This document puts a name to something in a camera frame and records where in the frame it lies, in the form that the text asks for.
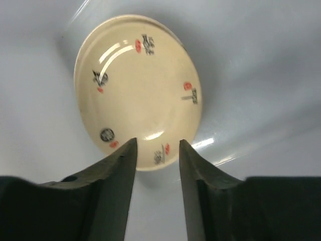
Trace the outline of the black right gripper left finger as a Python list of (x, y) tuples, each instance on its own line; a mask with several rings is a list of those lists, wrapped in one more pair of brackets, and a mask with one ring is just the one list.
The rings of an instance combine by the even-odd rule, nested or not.
[(1, 240), (124, 240), (137, 140), (59, 182), (1, 177)]

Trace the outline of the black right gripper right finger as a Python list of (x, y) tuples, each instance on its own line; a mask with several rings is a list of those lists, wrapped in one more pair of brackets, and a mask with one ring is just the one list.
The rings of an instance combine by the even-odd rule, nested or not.
[(320, 240), (320, 177), (239, 180), (186, 140), (179, 166), (188, 240)]

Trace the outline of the cream plate with red marks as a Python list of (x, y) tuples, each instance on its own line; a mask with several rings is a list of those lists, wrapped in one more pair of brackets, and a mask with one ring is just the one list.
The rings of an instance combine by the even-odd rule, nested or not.
[(85, 129), (110, 155), (137, 140), (137, 170), (155, 171), (178, 159), (202, 115), (196, 68), (180, 39), (140, 15), (113, 17), (84, 40), (74, 87)]

